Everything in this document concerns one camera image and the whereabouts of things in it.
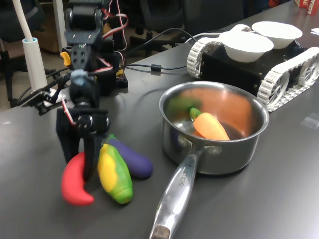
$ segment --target red box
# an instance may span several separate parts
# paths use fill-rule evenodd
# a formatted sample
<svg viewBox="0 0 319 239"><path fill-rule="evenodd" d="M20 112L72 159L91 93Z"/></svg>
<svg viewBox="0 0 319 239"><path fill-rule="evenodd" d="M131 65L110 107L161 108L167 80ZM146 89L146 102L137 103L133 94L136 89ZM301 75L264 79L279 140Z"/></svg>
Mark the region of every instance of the red box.
<svg viewBox="0 0 319 239"><path fill-rule="evenodd" d="M298 7L308 7L309 0L295 0Z"/></svg>
<svg viewBox="0 0 319 239"><path fill-rule="evenodd" d="M309 0L308 1L308 11L309 15L315 15L318 11L319 0Z"/></svg>

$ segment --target orange toy carrot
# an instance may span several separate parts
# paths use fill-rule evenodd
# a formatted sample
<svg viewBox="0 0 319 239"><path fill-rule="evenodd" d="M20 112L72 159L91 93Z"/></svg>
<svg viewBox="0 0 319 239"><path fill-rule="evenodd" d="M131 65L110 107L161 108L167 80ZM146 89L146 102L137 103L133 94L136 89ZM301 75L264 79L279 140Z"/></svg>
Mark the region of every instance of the orange toy carrot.
<svg viewBox="0 0 319 239"><path fill-rule="evenodd" d="M202 113L196 108L191 108L189 115L193 120L195 129L203 137L212 140L229 140L224 127L210 113Z"/></svg>

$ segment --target red toy pepper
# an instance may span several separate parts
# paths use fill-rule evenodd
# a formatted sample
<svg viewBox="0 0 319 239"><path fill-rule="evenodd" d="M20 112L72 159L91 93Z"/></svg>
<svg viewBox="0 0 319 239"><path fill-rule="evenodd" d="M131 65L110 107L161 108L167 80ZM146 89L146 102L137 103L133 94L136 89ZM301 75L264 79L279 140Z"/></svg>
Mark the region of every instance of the red toy pepper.
<svg viewBox="0 0 319 239"><path fill-rule="evenodd" d="M61 182L62 197L75 206L87 206L94 198L84 191L84 152L75 155L66 165Z"/></svg>

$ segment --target white tube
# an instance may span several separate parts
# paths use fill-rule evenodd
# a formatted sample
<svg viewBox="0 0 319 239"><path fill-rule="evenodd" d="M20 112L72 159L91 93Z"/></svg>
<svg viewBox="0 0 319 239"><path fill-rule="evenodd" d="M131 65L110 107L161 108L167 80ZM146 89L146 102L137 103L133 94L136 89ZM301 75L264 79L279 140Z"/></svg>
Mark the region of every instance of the white tube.
<svg viewBox="0 0 319 239"><path fill-rule="evenodd" d="M32 42L32 35L28 23L26 22L20 0L13 0L13 5L26 40Z"/></svg>
<svg viewBox="0 0 319 239"><path fill-rule="evenodd" d="M24 39L22 43L31 88L36 91L47 85L38 39L31 42Z"/></svg>

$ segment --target white pipe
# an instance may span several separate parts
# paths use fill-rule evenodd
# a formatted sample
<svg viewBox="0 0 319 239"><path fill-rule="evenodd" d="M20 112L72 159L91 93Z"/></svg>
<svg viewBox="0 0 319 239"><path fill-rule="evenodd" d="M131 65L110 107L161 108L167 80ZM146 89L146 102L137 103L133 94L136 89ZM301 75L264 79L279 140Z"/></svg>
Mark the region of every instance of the white pipe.
<svg viewBox="0 0 319 239"><path fill-rule="evenodd" d="M31 88L32 91L36 91L48 84L45 76L38 39L33 38L33 41L31 42L24 39L22 43Z"/></svg>
<svg viewBox="0 0 319 239"><path fill-rule="evenodd" d="M13 5L26 40L32 42L32 35L28 23L26 22L20 0L13 0Z"/></svg>
<svg viewBox="0 0 319 239"><path fill-rule="evenodd" d="M62 52L62 48L66 47L68 43L64 36L65 32L65 21L64 21L64 10L63 0L53 0L54 18L56 26L56 34L58 36L59 50Z"/></svg>

